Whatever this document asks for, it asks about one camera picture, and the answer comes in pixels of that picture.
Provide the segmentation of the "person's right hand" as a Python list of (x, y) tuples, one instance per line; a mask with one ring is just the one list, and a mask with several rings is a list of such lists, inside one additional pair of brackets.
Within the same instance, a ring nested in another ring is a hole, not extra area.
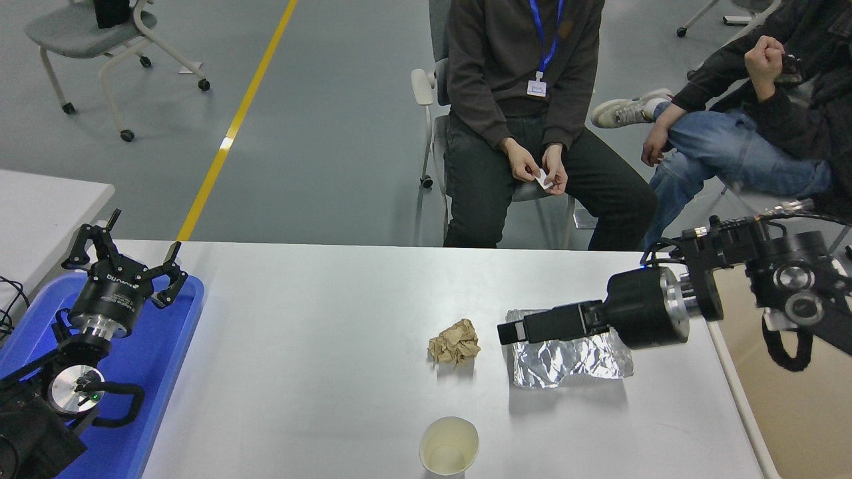
[(641, 161), (649, 167), (657, 166), (662, 161), (667, 149), (670, 125), (655, 122), (642, 146)]
[(511, 137), (502, 139), (499, 146), (509, 160), (509, 169), (514, 179), (521, 182), (532, 182), (538, 179), (540, 169), (529, 150)]

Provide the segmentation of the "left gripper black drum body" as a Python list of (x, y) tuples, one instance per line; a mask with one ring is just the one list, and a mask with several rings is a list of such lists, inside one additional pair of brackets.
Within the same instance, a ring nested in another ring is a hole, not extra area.
[(81, 325), (88, 317), (100, 315), (120, 325), (136, 325), (153, 292), (152, 280), (138, 279), (138, 275), (141, 270), (136, 267), (116, 271), (109, 264), (96, 264), (72, 306), (70, 324)]

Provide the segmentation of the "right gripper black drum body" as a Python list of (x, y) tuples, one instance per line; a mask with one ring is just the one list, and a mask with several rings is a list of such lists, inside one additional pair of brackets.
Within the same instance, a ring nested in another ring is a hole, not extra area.
[(690, 315), (678, 278), (667, 267), (619, 273), (606, 286), (606, 323), (631, 349), (687, 343)]

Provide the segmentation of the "person's left hand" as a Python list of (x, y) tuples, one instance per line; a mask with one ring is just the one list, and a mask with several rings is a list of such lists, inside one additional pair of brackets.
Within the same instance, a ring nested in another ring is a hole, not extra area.
[(745, 65), (755, 88), (775, 85), (783, 68), (785, 48), (775, 37), (761, 36), (755, 46), (745, 53)]
[(562, 161), (563, 145), (553, 143), (546, 146), (542, 154), (542, 167), (546, 172), (544, 184), (549, 186), (546, 192), (550, 195), (566, 193), (567, 173)]

